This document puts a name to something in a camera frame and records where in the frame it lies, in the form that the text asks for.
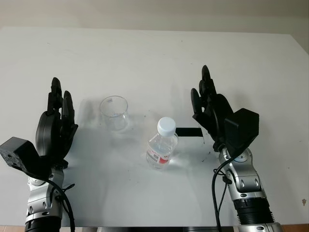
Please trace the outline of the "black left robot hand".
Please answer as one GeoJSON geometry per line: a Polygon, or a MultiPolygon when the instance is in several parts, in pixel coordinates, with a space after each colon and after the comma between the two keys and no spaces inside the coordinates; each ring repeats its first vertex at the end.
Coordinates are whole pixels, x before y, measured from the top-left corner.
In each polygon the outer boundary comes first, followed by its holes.
{"type": "Polygon", "coordinates": [[[66,169],[68,154],[78,125],[69,91],[62,93],[61,83],[54,77],[48,94],[47,110],[42,113],[36,131],[36,148],[51,167],[66,169]]]}

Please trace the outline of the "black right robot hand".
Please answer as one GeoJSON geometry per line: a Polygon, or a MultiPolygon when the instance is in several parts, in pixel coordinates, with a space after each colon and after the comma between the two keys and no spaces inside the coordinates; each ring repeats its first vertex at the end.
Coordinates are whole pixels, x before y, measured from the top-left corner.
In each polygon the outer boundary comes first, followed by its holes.
{"type": "Polygon", "coordinates": [[[214,140],[213,150],[220,152],[225,146],[224,119],[233,110],[224,95],[218,94],[207,65],[202,67],[199,90],[191,89],[191,103],[195,119],[214,140]]]}

